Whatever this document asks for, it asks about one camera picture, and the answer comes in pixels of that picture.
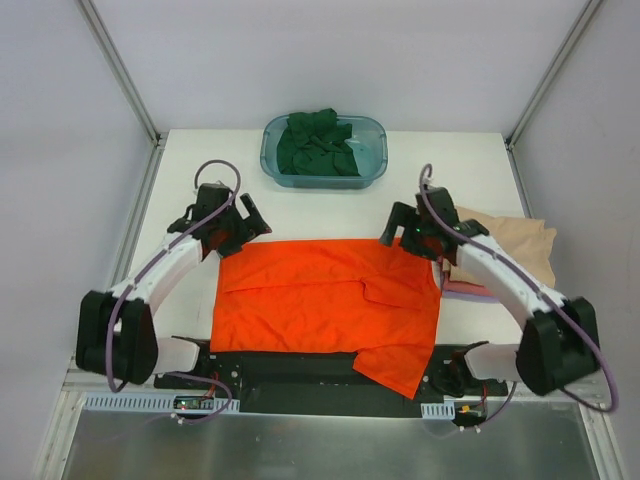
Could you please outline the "orange t shirt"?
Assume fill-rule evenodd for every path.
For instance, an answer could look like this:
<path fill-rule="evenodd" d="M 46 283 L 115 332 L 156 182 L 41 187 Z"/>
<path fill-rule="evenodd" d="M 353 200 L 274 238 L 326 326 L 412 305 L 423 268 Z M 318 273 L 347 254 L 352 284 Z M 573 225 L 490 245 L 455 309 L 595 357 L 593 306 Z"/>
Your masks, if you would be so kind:
<path fill-rule="evenodd" d="M 434 352 L 431 261 L 374 239 L 263 242 L 221 260 L 213 353 L 352 353 L 356 372 L 415 397 Z"/>

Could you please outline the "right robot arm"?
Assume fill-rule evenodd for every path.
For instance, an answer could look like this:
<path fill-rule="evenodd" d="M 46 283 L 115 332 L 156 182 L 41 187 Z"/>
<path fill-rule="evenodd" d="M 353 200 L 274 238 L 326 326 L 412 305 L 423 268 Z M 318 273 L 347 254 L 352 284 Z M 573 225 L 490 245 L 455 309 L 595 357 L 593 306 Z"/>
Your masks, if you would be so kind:
<path fill-rule="evenodd" d="M 485 341 L 454 353 L 449 371 L 457 392 L 473 394 L 491 379 L 522 382 L 544 396 L 599 370 L 593 306 L 526 272 L 484 225 L 459 218 L 445 188 L 423 185 L 414 205 L 394 203 L 380 241 L 397 242 L 420 258 L 446 259 L 470 273 L 519 325 L 515 345 Z"/>

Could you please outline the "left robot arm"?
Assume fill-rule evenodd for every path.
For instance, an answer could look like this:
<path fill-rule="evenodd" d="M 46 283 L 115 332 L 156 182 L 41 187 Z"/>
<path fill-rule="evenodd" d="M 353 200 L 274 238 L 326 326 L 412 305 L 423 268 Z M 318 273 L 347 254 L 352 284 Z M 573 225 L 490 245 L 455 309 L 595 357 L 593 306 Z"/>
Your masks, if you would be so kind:
<path fill-rule="evenodd" d="M 205 183 L 185 214 L 174 220 L 157 250 L 126 279 L 82 299 L 75 363 L 104 375 L 114 390 L 176 372 L 188 388 L 204 387 L 210 363 L 191 339 L 156 333 L 154 316 L 180 281 L 209 255 L 227 258 L 270 233 L 253 199 L 224 184 Z"/>

